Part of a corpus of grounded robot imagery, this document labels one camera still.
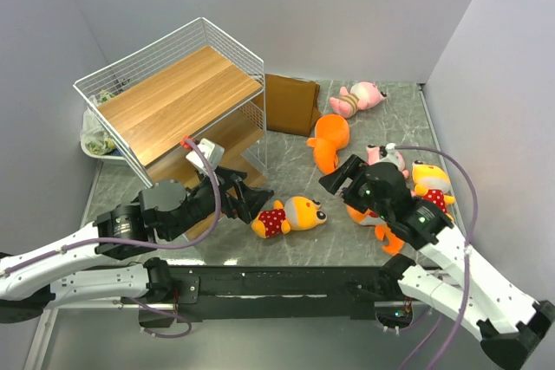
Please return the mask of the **large orange shark plush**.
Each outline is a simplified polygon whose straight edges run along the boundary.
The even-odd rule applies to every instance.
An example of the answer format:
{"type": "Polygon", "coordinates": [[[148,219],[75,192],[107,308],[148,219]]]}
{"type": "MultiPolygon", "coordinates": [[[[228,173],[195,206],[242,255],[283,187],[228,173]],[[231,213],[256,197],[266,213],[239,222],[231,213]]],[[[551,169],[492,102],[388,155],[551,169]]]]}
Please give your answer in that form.
{"type": "Polygon", "coordinates": [[[349,124],[341,115],[326,114],[317,120],[314,136],[306,141],[317,168],[330,174],[339,166],[337,152],[349,144],[349,124]]]}

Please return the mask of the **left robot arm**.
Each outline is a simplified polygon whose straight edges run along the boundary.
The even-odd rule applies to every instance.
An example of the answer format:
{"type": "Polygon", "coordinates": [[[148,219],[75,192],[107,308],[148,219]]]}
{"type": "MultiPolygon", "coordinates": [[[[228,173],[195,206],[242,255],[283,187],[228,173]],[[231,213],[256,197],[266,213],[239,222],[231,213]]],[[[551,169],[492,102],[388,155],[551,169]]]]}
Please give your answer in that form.
{"type": "Polygon", "coordinates": [[[138,196],[98,216],[76,232],[31,252],[1,257],[1,321],[27,321],[46,309],[107,297],[165,301],[173,279],[167,263],[130,260],[155,250],[194,246],[174,239],[212,217],[249,224],[273,197],[251,188],[245,173],[219,167],[192,189],[162,180],[138,196]]]}

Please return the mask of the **yellow plush polka-dot dress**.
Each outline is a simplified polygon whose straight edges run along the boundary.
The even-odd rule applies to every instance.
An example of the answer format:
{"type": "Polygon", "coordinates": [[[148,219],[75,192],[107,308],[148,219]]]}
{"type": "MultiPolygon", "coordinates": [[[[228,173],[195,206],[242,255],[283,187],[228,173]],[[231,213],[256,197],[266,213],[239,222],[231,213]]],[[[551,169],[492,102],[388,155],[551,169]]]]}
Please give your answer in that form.
{"type": "Polygon", "coordinates": [[[261,238],[273,238],[291,231],[311,230],[327,221],[321,204],[301,196],[284,203],[276,200],[270,210],[261,211],[251,222],[251,229],[261,238]]]}

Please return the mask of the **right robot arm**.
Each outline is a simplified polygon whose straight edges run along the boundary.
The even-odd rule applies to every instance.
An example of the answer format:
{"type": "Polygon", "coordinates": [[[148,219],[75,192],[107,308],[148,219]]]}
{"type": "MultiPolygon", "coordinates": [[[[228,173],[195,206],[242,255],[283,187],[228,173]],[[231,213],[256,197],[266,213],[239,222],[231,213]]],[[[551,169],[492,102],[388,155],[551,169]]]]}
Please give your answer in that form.
{"type": "Polygon", "coordinates": [[[356,155],[324,175],[320,185],[348,206],[373,211],[392,233],[432,260],[441,280],[402,254],[381,268],[380,290],[424,302],[464,328],[503,369],[520,369],[554,323],[554,305],[537,301],[503,277],[468,242],[448,215],[411,191],[391,162],[369,165],[356,155]]]}

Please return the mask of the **orange shark plush small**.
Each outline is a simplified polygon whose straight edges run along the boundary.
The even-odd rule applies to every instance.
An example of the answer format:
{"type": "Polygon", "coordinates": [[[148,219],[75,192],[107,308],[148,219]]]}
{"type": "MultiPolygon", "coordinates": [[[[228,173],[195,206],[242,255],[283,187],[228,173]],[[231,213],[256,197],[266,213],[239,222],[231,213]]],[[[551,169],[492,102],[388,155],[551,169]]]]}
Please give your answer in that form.
{"type": "Polygon", "coordinates": [[[384,243],[382,249],[389,255],[395,256],[400,253],[405,242],[397,237],[385,223],[385,221],[371,210],[364,213],[346,205],[349,217],[361,226],[373,226],[375,237],[384,243]]]}

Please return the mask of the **yellow plush red dress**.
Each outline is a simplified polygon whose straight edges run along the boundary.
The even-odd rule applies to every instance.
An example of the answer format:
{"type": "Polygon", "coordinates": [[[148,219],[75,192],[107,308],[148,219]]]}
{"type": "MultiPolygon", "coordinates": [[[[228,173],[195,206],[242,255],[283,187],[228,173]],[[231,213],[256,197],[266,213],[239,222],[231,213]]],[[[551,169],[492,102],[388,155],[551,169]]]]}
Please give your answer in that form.
{"type": "Polygon", "coordinates": [[[455,197],[451,194],[451,181],[445,171],[439,166],[416,160],[412,164],[412,180],[417,197],[434,203],[448,217],[453,218],[448,207],[455,203],[455,197]]]}

